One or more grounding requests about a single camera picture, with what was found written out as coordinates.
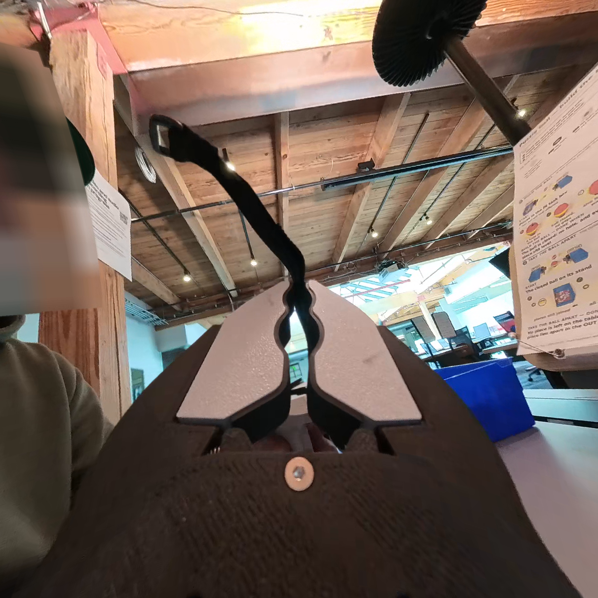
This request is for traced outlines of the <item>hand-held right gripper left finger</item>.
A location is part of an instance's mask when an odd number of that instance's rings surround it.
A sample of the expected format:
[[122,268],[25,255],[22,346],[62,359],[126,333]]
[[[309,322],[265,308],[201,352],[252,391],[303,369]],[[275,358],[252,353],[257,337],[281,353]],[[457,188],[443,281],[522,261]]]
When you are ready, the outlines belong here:
[[178,408],[179,423],[238,428],[253,443],[284,423],[291,383],[280,327],[288,290],[283,281],[225,319]]

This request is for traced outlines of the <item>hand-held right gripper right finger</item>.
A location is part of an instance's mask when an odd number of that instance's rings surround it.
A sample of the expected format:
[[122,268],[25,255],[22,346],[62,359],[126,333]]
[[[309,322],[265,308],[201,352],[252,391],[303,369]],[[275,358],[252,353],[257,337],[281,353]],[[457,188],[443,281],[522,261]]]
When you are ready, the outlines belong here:
[[421,424],[422,413],[373,320],[317,281],[306,287],[318,329],[309,351],[312,421],[340,449],[359,429]]

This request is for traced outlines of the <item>blue plastic bin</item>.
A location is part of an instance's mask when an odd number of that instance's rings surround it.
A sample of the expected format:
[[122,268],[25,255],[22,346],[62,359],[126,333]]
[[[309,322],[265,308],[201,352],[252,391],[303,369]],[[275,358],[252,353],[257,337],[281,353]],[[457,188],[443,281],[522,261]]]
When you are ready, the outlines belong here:
[[535,426],[511,358],[455,365],[435,372],[467,405],[493,443]]

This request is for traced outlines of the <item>white paper notice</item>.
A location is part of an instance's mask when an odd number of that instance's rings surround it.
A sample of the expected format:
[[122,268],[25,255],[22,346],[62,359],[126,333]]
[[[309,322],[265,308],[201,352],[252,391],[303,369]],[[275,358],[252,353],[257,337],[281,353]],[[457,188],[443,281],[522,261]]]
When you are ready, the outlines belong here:
[[132,280],[131,209],[126,199],[95,171],[86,185],[97,257],[101,262]]

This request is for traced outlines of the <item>person's green sweatshirt torso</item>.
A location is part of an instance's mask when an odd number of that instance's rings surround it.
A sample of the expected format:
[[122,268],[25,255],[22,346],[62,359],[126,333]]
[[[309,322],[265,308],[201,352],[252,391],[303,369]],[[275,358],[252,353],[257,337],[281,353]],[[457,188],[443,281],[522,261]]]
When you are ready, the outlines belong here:
[[81,372],[1,317],[1,597],[31,576],[112,425]]

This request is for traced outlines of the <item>black ceiling light track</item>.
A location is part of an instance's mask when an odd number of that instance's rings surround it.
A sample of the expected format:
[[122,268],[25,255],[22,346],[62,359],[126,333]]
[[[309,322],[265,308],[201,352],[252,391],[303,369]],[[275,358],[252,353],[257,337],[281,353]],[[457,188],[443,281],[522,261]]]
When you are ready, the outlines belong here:
[[398,166],[377,168],[353,175],[327,179],[320,182],[319,186],[321,190],[326,191],[333,188],[344,188],[362,183],[372,183],[378,180],[399,178],[401,176],[411,175],[414,173],[423,172],[426,174],[429,171],[439,170],[442,168],[451,168],[452,166],[461,166],[473,161],[493,159],[503,156],[511,157],[512,154],[513,147],[510,145],[501,145],[486,149],[475,149],[472,151],[450,154],[427,160],[414,161]]

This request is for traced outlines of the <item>instruction sheet on wooden stand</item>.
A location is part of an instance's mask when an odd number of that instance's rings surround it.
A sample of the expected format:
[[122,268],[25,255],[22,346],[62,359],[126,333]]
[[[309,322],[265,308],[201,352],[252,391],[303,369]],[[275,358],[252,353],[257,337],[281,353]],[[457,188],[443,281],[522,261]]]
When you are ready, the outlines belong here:
[[510,272],[518,353],[597,369],[597,66],[514,147]]

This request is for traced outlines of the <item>black ribbed disc on pole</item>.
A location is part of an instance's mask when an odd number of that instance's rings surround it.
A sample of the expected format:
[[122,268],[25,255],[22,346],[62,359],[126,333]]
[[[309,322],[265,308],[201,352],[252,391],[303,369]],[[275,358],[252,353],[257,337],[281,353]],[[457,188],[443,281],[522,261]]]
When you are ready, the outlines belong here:
[[530,133],[530,126],[463,43],[485,7],[485,1],[382,1],[373,30],[373,63],[386,83],[406,87],[429,77],[449,59],[515,146]]

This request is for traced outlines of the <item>wooden post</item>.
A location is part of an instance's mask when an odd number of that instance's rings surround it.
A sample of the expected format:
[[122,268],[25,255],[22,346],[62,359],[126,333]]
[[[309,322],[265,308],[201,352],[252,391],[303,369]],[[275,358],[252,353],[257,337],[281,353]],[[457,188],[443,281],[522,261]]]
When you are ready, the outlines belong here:
[[[99,66],[99,47],[89,31],[52,35],[49,62],[65,115],[91,149],[97,170],[117,183],[114,83],[109,65]],[[99,306],[40,314],[39,341],[63,355],[97,393],[116,423],[131,404],[124,278],[99,261]]]

